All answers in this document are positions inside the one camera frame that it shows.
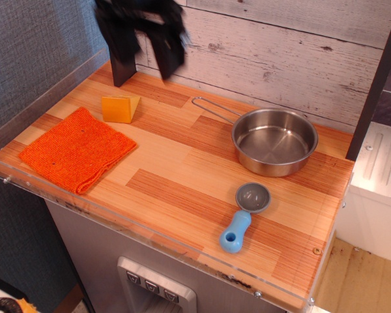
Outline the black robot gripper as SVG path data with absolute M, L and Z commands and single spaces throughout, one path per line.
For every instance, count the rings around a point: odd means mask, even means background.
M 95 1 L 95 14 L 100 32 L 108 48 L 121 63 L 133 61 L 140 52 L 135 29 L 154 23 L 146 34 L 151 41 L 158 69 L 168 80 L 185 62 L 188 43 L 182 13 L 175 1 Z M 146 19 L 147 14 L 159 17 L 158 25 Z

